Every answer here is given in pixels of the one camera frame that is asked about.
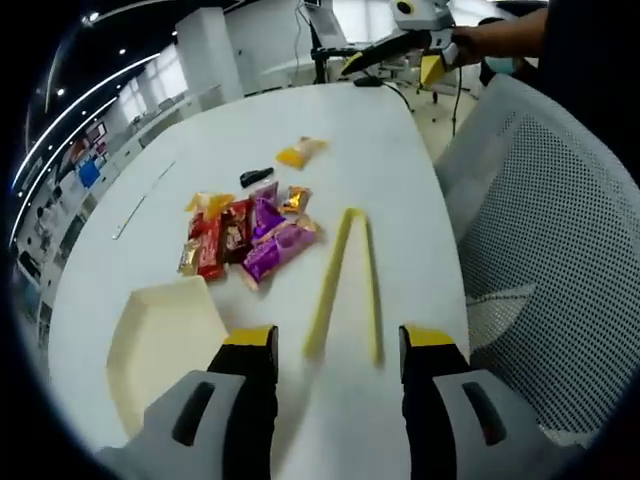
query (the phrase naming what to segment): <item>chair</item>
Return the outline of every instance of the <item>chair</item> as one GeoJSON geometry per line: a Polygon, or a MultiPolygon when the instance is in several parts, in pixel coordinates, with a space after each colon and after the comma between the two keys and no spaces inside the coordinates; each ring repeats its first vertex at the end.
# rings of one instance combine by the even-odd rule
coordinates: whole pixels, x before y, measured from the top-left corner
{"type": "Polygon", "coordinates": [[[436,173],[458,244],[471,365],[559,444],[588,444],[640,359],[640,191],[557,103],[499,75],[436,173]]]}

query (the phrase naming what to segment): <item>yellow tongs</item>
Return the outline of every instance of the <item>yellow tongs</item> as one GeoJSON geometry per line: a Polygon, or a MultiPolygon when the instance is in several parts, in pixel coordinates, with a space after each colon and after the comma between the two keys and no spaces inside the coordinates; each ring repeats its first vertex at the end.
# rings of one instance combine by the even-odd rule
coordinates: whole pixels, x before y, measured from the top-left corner
{"type": "Polygon", "coordinates": [[[331,320],[331,311],[333,302],[336,298],[338,289],[338,280],[340,279],[340,270],[342,267],[342,259],[344,258],[344,250],[347,246],[347,239],[351,225],[355,219],[359,219],[364,229],[365,235],[365,253],[366,253],[366,270],[367,284],[369,290],[369,348],[373,364],[378,366],[382,361],[382,345],[381,330],[379,325],[379,295],[377,288],[377,278],[375,275],[375,263],[373,259],[373,248],[371,246],[371,228],[367,214],[357,208],[347,208],[342,216],[336,243],[329,260],[329,266],[325,273],[322,291],[318,301],[318,306],[311,325],[311,331],[307,336],[303,353],[307,358],[315,359],[320,356],[324,350],[327,334],[329,332],[329,321],[331,320]]]}

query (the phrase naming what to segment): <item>white table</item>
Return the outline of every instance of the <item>white table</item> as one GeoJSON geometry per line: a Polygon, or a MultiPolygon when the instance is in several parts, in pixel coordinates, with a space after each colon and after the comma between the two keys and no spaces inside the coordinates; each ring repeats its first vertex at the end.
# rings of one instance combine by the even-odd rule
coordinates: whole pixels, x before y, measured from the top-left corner
{"type": "Polygon", "coordinates": [[[385,88],[311,86],[227,104],[171,127],[122,172],[78,238],[54,305],[49,365],[64,416],[92,449],[126,441],[105,361],[129,292],[178,277],[188,223],[183,208],[194,192],[241,193],[239,175],[267,166],[276,167],[282,186],[313,189],[307,212],[326,229],[326,241],[279,271],[266,294],[249,292],[233,274],[210,291],[229,329],[280,327],[274,478],[408,479],[398,326],[439,328],[465,354],[469,347],[444,200],[413,119],[385,88]],[[301,135],[326,139],[329,147],[302,172],[276,164],[275,154],[301,135]],[[326,362],[314,375],[302,343],[336,227],[350,206],[370,217],[386,361],[382,370],[371,366],[364,305],[338,298],[326,362]],[[360,333],[346,336],[349,326],[360,333]]]}

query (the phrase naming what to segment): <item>yellow candy wrapper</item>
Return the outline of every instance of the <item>yellow candy wrapper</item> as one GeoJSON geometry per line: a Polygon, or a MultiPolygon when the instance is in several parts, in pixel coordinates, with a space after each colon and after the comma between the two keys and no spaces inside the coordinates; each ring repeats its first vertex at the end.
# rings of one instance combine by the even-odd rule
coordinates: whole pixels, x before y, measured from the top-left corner
{"type": "Polygon", "coordinates": [[[307,207],[311,190],[305,187],[289,187],[287,199],[278,208],[280,213],[302,213],[307,207]]]}
{"type": "Polygon", "coordinates": [[[230,194],[214,195],[213,193],[199,192],[193,196],[184,211],[204,212],[205,218],[209,219],[221,213],[234,199],[235,197],[230,194]]]}
{"type": "Polygon", "coordinates": [[[185,276],[195,275],[198,271],[198,250],[200,249],[200,239],[193,238],[184,244],[178,272],[185,276]]]}
{"type": "Polygon", "coordinates": [[[282,150],[276,160],[290,167],[302,170],[309,159],[327,145],[324,140],[314,140],[309,137],[300,137],[295,147],[287,147],[282,150]]]}

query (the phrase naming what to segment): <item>floor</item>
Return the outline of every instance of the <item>floor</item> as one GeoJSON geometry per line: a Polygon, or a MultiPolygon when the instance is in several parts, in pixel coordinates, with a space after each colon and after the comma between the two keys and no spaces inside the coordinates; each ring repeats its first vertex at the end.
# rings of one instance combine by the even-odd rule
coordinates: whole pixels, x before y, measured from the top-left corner
{"type": "MultiPolygon", "coordinates": [[[[438,163],[440,154],[451,141],[451,117],[456,97],[440,94],[438,95],[438,103],[434,104],[431,92],[421,91],[416,94],[416,90],[413,88],[403,88],[401,90],[409,105],[415,110],[413,118],[435,165],[438,163]]],[[[456,128],[460,128],[460,125],[462,125],[475,104],[475,98],[466,92],[462,92],[458,104],[456,128]]]]}

